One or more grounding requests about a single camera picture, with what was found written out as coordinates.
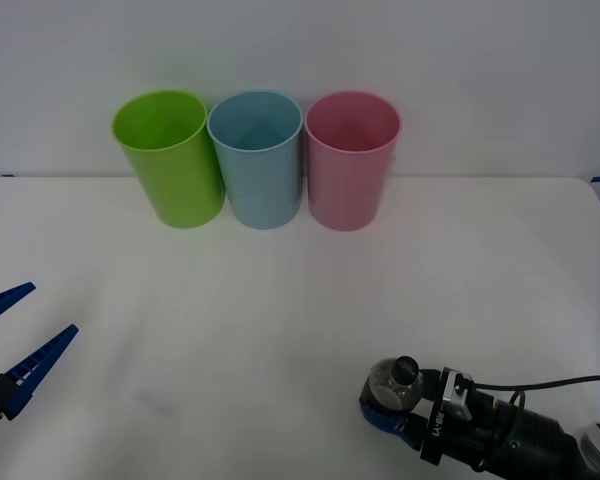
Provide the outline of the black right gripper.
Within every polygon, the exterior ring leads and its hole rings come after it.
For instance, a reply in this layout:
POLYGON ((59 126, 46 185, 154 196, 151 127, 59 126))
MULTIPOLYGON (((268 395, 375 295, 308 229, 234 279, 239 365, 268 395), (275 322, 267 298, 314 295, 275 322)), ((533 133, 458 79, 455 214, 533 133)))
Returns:
POLYGON ((450 370, 422 369, 423 393, 411 412, 397 412, 382 406, 369 387, 364 387, 359 405, 364 419, 373 427, 392 434, 420 458, 437 465, 444 456, 470 466, 475 471, 496 469, 497 435, 495 399, 475 389, 467 391, 462 411, 455 414, 443 400, 450 370))

